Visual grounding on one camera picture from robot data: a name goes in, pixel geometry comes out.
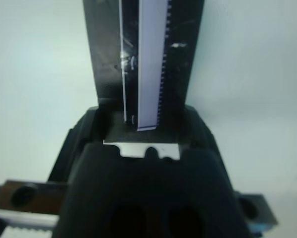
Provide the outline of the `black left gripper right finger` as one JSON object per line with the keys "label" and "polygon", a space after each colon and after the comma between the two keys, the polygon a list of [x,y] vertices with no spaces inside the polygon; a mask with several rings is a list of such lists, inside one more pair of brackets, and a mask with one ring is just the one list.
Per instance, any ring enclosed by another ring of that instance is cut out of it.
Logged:
{"label": "black left gripper right finger", "polygon": [[186,105],[182,122],[182,153],[188,149],[208,149],[215,154],[215,161],[219,170],[229,183],[229,176],[225,169],[215,137],[201,119],[196,109]]}

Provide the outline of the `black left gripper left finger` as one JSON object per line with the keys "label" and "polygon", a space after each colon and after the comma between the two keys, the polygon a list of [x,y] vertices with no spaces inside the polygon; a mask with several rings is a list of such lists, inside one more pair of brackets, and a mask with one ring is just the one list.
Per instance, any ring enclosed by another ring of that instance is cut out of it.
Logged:
{"label": "black left gripper left finger", "polygon": [[86,144],[102,142],[105,135],[106,113],[99,107],[89,108],[68,131],[48,181],[70,181]]}

